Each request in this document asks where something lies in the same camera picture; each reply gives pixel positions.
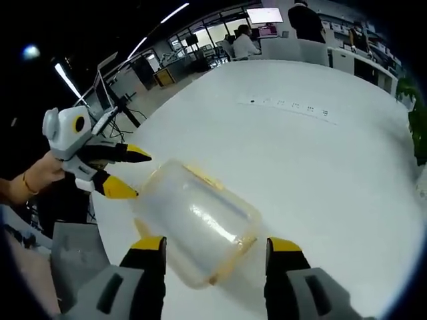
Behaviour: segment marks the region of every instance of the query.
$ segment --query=white table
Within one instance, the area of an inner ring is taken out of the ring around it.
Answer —
[[[299,244],[363,316],[383,314],[415,266],[425,216],[406,108],[362,79],[289,61],[228,63],[180,91],[128,142],[153,161],[110,173],[138,185],[172,157],[202,168],[254,205],[272,235]],[[93,202],[107,256],[119,264],[138,240],[134,214],[125,200],[93,194]],[[266,318],[217,287],[187,288],[171,269],[166,286],[163,319]]]

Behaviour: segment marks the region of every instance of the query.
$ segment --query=office floor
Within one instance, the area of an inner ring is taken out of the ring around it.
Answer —
[[[187,87],[190,83],[199,79],[205,73],[193,73],[178,83],[168,85],[164,88],[156,86],[147,92],[134,95],[132,97],[132,102],[127,107],[131,110],[134,110],[133,114],[135,117],[140,123],[143,123],[145,119],[141,113],[143,113],[147,118],[150,117],[166,101],[171,99],[175,94]],[[135,126],[124,114],[117,115],[115,123],[121,131],[135,131]],[[130,134],[131,133],[124,133],[125,138]]]

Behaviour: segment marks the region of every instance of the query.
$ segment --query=transparent plastic jar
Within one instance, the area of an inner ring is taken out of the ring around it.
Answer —
[[[226,278],[253,245],[260,213],[201,171],[169,160],[131,206],[145,235],[167,237],[167,264],[189,287]]]

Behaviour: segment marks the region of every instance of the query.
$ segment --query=gold bracelet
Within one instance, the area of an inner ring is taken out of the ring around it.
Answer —
[[[28,192],[31,194],[31,195],[38,195],[39,194],[39,192],[34,192],[29,186],[28,186],[28,182],[25,180],[25,174],[26,174],[27,172],[24,172],[23,174],[22,174],[22,182],[23,182],[23,184],[24,184],[24,186],[25,186],[25,188],[28,190]]]

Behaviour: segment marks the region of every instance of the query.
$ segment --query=human hand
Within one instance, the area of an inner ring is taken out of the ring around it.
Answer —
[[[25,172],[25,182],[30,191],[34,193],[64,177],[65,172],[62,170],[62,161],[56,159],[50,151]]]

